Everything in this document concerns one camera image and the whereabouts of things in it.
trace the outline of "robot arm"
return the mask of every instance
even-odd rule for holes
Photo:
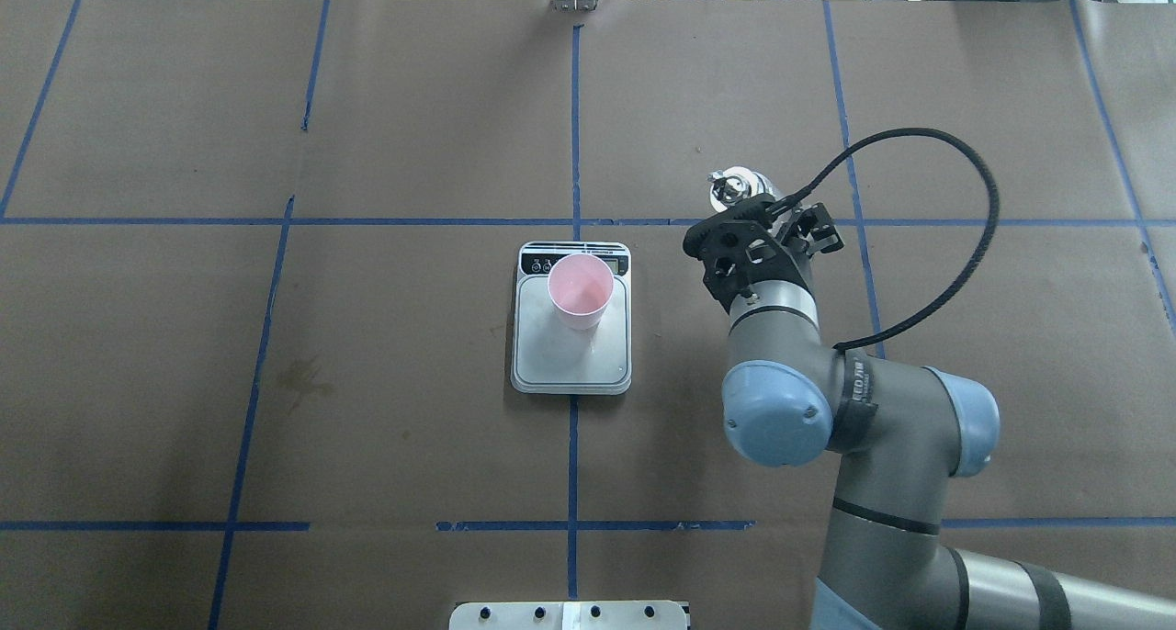
[[[809,262],[841,240],[818,203],[781,203],[740,199],[691,228],[683,249],[731,323],[731,445],[768,467],[842,455],[811,626],[1176,628],[1170,601],[940,545],[947,481],[988,463],[996,401],[974,380],[822,346]]]

